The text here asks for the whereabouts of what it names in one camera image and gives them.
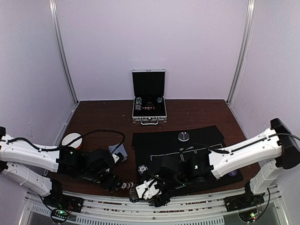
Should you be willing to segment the small chip stack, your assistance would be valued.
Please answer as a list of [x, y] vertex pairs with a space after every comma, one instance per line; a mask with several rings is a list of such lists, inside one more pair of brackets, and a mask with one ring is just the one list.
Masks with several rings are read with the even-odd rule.
[[138, 172], [139, 174], [142, 176], [146, 171], [148, 170], [147, 166], [146, 165], [140, 165], [138, 167]]

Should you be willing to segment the purple small blind button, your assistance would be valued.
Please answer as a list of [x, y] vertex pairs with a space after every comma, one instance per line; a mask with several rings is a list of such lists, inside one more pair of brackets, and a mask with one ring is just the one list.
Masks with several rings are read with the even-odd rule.
[[234, 171], [229, 172], [228, 175], [229, 175], [230, 177], [234, 177], [234, 176], [237, 175], [237, 173], [238, 173], [237, 170], [234, 170]]

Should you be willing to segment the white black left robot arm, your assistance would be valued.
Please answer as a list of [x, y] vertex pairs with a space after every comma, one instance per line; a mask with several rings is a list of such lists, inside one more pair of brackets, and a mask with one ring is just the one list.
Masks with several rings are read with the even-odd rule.
[[97, 132], [98, 130], [93, 130], [83, 135], [68, 135], [66, 144], [45, 146], [33, 144], [23, 137], [13, 138], [1, 127], [0, 172], [36, 191], [40, 196], [49, 198], [57, 208], [65, 207], [68, 202], [62, 193], [62, 184], [40, 176], [29, 169], [28, 165], [98, 183], [109, 192], [124, 189], [126, 184], [112, 173], [114, 166], [124, 159], [124, 154], [118, 151], [120, 143], [112, 151], [96, 149], [89, 152], [79, 149], [84, 137]]

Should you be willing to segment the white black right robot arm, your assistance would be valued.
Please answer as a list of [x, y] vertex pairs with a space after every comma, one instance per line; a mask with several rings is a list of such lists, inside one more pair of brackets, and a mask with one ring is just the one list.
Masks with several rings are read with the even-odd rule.
[[138, 196], [160, 207], [178, 190], [188, 186], [208, 188], [234, 170], [266, 160], [258, 174], [246, 183], [243, 194], [225, 200], [231, 210], [263, 203], [265, 192], [280, 171], [300, 163], [297, 139], [280, 119], [273, 119], [270, 128], [232, 146], [216, 149], [200, 144], [199, 150], [187, 151], [187, 156], [180, 152], [179, 156], [155, 157], [147, 170], [151, 180], [144, 182], [145, 187]]

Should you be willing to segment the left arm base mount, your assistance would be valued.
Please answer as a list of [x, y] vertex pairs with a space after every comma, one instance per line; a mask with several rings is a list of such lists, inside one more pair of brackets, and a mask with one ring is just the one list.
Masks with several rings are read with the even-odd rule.
[[56, 224], [65, 223], [72, 212], [80, 213], [84, 202], [83, 198], [70, 195], [39, 197], [44, 206], [50, 210], [50, 218]]

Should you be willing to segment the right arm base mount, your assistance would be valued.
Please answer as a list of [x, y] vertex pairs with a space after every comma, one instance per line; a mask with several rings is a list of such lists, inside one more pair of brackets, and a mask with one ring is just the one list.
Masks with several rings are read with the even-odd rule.
[[224, 199], [227, 212], [238, 211], [238, 216], [245, 223], [254, 223], [262, 214], [264, 197], [255, 195], [247, 197], [246, 194], [226, 197]]

